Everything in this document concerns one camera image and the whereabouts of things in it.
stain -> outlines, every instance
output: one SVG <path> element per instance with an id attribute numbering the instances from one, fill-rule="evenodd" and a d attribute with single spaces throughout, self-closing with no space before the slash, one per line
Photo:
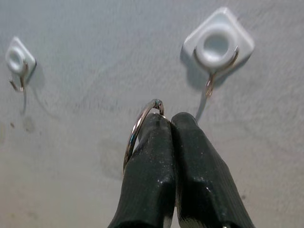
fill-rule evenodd
<path id="1" fill-rule="evenodd" d="M 27 116 L 23 120 L 23 129 L 26 130 L 28 133 L 32 133 L 35 130 L 35 124 L 32 117 Z"/>
<path id="2" fill-rule="evenodd" d="M 37 215 L 35 212 L 33 212 L 33 211 L 29 211 L 29 212 L 27 213 L 27 215 L 28 215 L 30 218 L 34 219 L 34 220 L 37 220 L 37 219 L 38 219 L 38 215 Z"/>
<path id="3" fill-rule="evenodd" d="M 125 145 L 111 139 L 103 139 L 97 146 L 103 174 L 109 178 L 122 180 L 122 154 L 124 153 Z"/>
<path id="4" fill-rule="evenodd" d="M 0 145 L 4 143 L 5 139 L 5 125 L 0 122 Z"/>

white plastic base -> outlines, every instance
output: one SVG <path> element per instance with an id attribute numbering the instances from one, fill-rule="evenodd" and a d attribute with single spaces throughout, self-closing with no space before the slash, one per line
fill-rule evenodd
<path id="1" fill-rule="evenodd" d="M 14 37 L 11 41 L 5 55 L 5 60 L 12 73 L 19 76 L 24 74 L 24 78 L 29 76 L 36 66 L 35 58 L 18 37 Z M 24 61 L 28 65 L 27 72 L 25 72 Z"/>
<path id="2" fill-rule="evenodd" d="M 228 8 L 219 8 L 186 38 L 182 51 L 202 70 L 205 69 L 201 64 L 216 70 L 231 61 L 238 47 L 235 68 L 251 55 L 254 46 L 253 39 L 232 12 Z"/>

key ring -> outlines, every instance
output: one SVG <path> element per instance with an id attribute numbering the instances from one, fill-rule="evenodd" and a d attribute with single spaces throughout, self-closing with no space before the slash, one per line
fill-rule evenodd
<path id="1" fill-rule="evenodd" d="M 135 146 L 135 142 L 136 142 L 136 138 L 138 136 L 139 130 L 143 124 L 143 121 L 145 120 L 147 114 L 150 112 L 151 109 L 156 108 L 160 111 L 160 115 L 163 116 L 164 114 L 164 107 L 162 104 L 162 101 L 159 99 L 153 99 L 151 100 L 142 110 L 142 112 L 139 114 L 139 116 L 136 119 L 136 122 L 134 124 L 134 127 L 131 131 L 129 140 L 128 140 L 128 144 L 127 144 L 127 148 L 125 150 L 125 154 L 124 154 L 124 159 L 123 159 L 123 172 L 124 169 L 128 163 L 128 161 L 130 160 L 132 154 L 133 154 L 133 149 Z"/>

circular hole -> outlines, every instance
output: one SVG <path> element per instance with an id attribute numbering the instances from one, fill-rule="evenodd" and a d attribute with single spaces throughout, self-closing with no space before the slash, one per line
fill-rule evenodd
<path id="1" fill-rule="evenodd" d="M 205 43 L 205 55 L 209 61 L 219 61 L 227 53 L 229 48 L 229 41 L 221 34 L 210 35 Z"/>
<path id="2" fill-rule="evenodd" d="M 20 66 L 23 65 L 21 58 L 19 57 L 19 55 L 16 52 L 11 52 L 10 56 L 10 64 L 12 66 L 12 68 L 18 70 L 20 69 Z"/>

black rubber grip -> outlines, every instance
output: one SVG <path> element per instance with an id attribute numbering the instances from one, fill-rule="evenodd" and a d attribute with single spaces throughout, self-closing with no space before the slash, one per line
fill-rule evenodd
<path id="1" fill-rule="evenodd" d="M 172 118 L 182 228 L 254 228 L 228 166 L 188 113 Z"/>
<path id="2" fill-rule="evenodd" d="M 125 167 L 121 196 L 109 228 L 170 227 L 175 205 L 175 161 L 170 122 L 149 114 Z"/>

